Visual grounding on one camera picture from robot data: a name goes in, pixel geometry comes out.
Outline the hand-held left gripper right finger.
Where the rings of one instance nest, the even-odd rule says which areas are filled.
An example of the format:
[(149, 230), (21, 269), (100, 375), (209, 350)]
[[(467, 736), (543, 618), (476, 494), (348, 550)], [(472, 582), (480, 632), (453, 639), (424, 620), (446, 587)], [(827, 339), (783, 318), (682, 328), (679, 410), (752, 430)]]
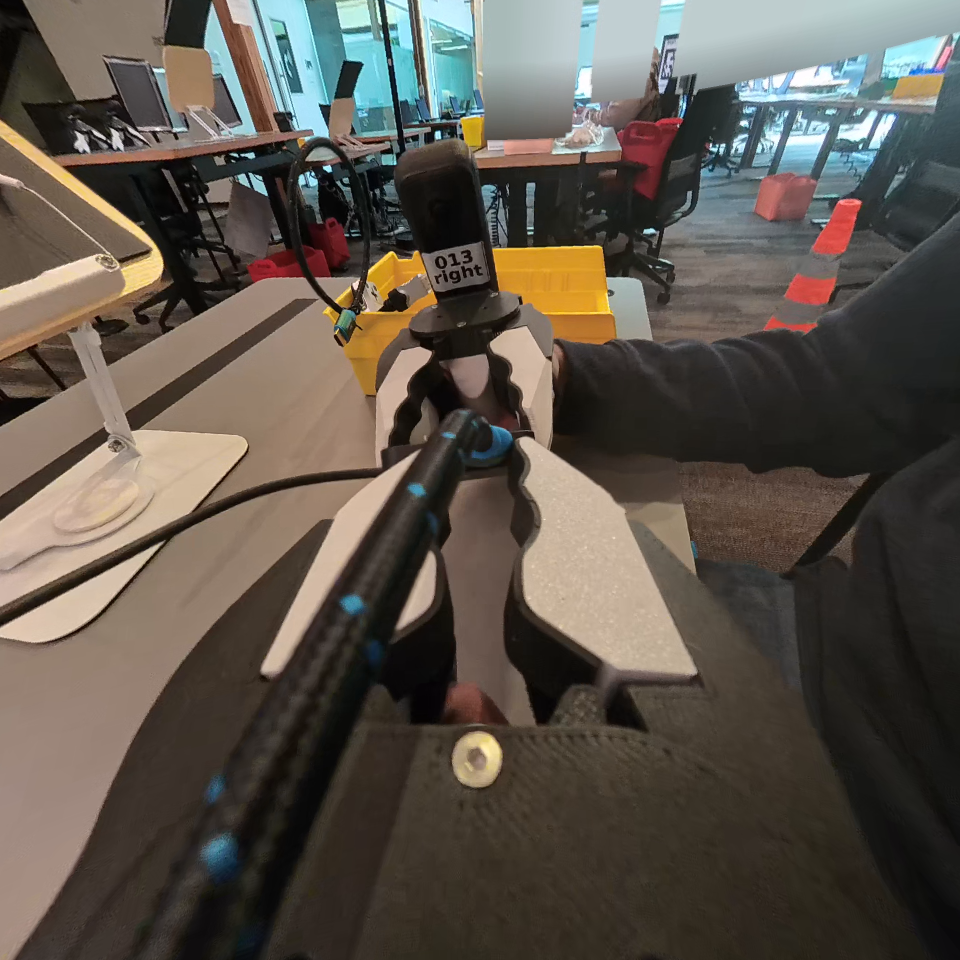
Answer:
[(633, 686), (687, 687), (699, 671), (626, 510), (534, 438), (510, 453), (517, 545), (510, 575), (510, 664), (536, 722), (575, 687), (605, 710)]

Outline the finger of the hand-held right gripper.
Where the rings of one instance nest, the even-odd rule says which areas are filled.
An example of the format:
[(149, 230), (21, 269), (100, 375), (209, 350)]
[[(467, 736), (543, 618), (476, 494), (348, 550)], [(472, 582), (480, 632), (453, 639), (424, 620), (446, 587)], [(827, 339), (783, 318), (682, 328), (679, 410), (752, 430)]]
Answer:
[(552, 326), (514, 326), (493, 337), (486, 358), (495, 398), (546, 450), (554, 436)]
[(427, 348), (385, 350), (376, 369), (375, 454), (426, 438), (439, 425), (448, 380)]

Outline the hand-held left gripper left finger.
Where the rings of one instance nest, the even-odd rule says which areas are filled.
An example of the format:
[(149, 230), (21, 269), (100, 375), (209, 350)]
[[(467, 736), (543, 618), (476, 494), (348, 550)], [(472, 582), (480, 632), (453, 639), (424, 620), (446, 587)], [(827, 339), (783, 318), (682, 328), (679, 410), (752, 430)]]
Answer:
[[(414, 460), (408, 453), (337, 511), (260, 665), (271, 680), (287, 666), (348, 559)], [(438, 722), (455, 673), (454, 611), (437, 546), (429, 549), (385, 654), (379, 683), (413, 722)]]

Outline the braided HDMI cable green plugs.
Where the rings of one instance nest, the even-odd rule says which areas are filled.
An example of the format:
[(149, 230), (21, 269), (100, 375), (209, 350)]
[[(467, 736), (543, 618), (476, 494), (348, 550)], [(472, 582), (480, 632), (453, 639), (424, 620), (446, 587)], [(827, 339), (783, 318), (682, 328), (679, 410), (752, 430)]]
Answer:
[[(300, 187), (299, 181), (304, 174), (311, 155), (317, 150), (329, 151), (334, 158), (344, 166), (351, 187), (354, 200), (354, 210), (358, 215), (363, 252), (361, 257), (361, 271), (356, 281), (356, 288), (351, 295), (347, 306), (342, 306), (332, 298), (319, 284), (312, 268), (309, 266), (305, 253), (302, 229), (300, 227)], [(369, 271), (372, 260), (372, 241), (374, 227), (372, 223), (373, 211), (369, 200), (368, 190), (344, 149), (328, 137), (310, 137), (294, 154), (289, 167), (286, 185), (285, 214), (287, 226), (291, 233), (290, 247), (294, 254), (294, 261), (301, 270), (303, 278), (317, 297), (336, 315), (333, 323), (334, 340), (340, 347), (346, 346), (358, 329), (358, 316), (364, 312), (365, 292), (368, 287)]]
[(451, 413), (399, 478), (252, 717), (129, 958), (235, 958), (269, 936), (299, 850), (467, 466), (513, 435)]

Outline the yellow plastic bin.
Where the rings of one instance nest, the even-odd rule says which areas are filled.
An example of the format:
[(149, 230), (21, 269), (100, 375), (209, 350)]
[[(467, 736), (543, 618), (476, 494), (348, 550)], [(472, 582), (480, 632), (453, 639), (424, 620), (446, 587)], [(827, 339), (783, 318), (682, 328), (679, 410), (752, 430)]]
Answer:
[[(617, 337), (600, 246), (496, 247), (493, 260), (501, 289), (546, 315), (555, 337), (588, 344)], [(359, 315), (343, 351), (366, 395), (376, 391), (380, 354), (419, 310), (435, 302), (427, 289), (404, 311)]]

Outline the person's right forearm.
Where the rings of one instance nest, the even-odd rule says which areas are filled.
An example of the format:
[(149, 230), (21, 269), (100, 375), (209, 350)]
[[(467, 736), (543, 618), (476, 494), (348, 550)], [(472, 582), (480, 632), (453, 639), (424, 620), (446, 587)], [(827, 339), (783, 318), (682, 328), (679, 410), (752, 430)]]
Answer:
[(558, 434), (610, 452), (894, 473), (958, 439), (959, 222), (808, 333), (701, 342), (561, 341)]

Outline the wood-top background desk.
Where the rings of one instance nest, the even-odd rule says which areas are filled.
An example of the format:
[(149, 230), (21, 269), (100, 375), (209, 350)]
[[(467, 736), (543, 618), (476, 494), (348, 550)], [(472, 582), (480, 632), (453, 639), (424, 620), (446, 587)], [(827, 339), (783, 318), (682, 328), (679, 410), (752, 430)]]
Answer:
[(601, 128), (599, 143), (581, 149), (552, 141), (506, 141), (474, 153), (483, 186), (493, 187), (505, 217), (508, 247), (570, 246), (582, 242), (582, 200), (600, 173), (613, 171), (622, 148)]
[(137, 211), (137, 219), (158, 248), (175, 294), (196, 316), (210, 308), (199, 282), (186, 259), (175, 246), (171, 230), (162, 224), (154, 202), (148, 198), (148, 174), (187, 166), (204, 184), (232, 180), (241, 175), (260, 177), (266, 188), (270, 210), (286, 248), (302, 236), (306, 225), (299, 217), (291, 226), (287, 218), (286, 177), (299, 152), (300, 141), (312, 138), (311, 129), (273, 131), (233, 137), (220, 137), (199, 142), (178, 141), (171, 145), (154, 145), (126, 151), (97, 151), (54, 155), (61, 167), (76, 173), (95, 169), (103, 177), (119, 180)]

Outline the red plastic container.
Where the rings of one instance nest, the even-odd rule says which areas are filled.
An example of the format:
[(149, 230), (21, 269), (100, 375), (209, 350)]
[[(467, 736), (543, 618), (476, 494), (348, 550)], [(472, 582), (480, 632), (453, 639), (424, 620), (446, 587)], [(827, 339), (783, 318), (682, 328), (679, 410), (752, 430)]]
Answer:
[(342, 222), (328, 217), (308, 224), (310, 245), (320, 251), (330, 272), (344, 270), (351, 260), (351, 250)]

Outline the red floor bin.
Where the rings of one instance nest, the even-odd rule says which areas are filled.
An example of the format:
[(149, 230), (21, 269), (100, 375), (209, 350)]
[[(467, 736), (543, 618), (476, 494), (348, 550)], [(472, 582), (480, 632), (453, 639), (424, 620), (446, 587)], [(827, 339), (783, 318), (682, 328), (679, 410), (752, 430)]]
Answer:
[(768, 222), (799, 222), (807, 216), (818, 180), (793, 173), (769, 174), (759, 184), (753, 212)]
[[(317, 279), (331, 277), (328, 260), (321, 249), (312, 246), (303, 248), (311, 273)], [(256, 259), (247, 265), (250, 280), (254, 283), (270, 279), (302, 278), (304, 272), (293, 249), (282, 249), (264, 258)]]

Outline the red bag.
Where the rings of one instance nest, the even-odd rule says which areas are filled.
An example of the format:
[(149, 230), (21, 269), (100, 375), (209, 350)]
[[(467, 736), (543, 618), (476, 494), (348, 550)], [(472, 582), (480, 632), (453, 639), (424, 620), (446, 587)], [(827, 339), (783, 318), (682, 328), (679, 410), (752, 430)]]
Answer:
[(632, 121), (618, 132), (620, 166), (632, 174), (634, 193), (649, 201), (657, 197), (667, 154), (683, 124), (677, 117)]

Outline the black office chair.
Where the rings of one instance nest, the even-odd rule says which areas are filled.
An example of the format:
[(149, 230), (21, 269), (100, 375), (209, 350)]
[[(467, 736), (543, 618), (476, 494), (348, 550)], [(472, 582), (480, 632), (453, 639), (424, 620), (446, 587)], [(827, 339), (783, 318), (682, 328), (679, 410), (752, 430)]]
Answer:
[(595, 212), (601, 215), (596, 230), (606, 241), (624, 238), (625, 246), (606, 256), (614, 275), (626, 278), (637, 271), (658, 288), (656, 301), (669, 304), (676, 282), (674, 264), (662, 257), (666, 231), (686, 219), (699, 202), (702, 168), (716, 129), (731, 114), (736, 101), (734, 85), (707, 88), (689, 101), (680, 127), (663, 165), (654, 200), (635, 193), (633, 175), (620, 161), (604, 179)]

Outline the person's dark hoodie torso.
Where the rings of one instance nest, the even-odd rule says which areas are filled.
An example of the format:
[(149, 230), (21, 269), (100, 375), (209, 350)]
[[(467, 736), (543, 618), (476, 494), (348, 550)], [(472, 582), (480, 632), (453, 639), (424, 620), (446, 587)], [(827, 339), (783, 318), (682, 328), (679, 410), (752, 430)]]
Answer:
[(814, 726), (919, 938), (958, 958), (958, 438), (870, 499), (849, 564), (825, 558), (794, 584)]

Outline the background board stand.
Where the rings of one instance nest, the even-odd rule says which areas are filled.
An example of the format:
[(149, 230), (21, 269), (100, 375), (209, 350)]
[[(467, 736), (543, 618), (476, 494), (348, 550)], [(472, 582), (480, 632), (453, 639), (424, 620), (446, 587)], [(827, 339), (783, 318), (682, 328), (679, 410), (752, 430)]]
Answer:
[(161, 57), (171, 105), (188, 129), (222, 139), (231, 130), (214, 111), (212, 61), (205, 46), (211, 7), (211, 1), (165, 2)]

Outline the black computer monitor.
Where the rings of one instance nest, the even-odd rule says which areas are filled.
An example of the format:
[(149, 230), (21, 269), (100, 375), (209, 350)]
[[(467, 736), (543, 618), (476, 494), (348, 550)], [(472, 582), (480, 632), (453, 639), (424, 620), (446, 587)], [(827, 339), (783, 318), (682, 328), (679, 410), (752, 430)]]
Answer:
[(103, 55), (103, 65), (132, 125), (152, 134), (174, 132), (153, 66), (143, 58)]

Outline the wooden book stand white base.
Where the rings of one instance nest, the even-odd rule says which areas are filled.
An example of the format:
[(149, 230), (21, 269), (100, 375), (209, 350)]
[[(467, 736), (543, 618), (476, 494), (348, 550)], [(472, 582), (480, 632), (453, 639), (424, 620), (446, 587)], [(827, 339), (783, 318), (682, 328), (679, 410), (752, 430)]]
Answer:
[(248, 451), (234, 435), (134, 429), (92, 318), (147, 288), (139, 227), (2, 125), (2, 355), (66, 332), (105, 438), (2, 518), (2, 606), (195, 511)]

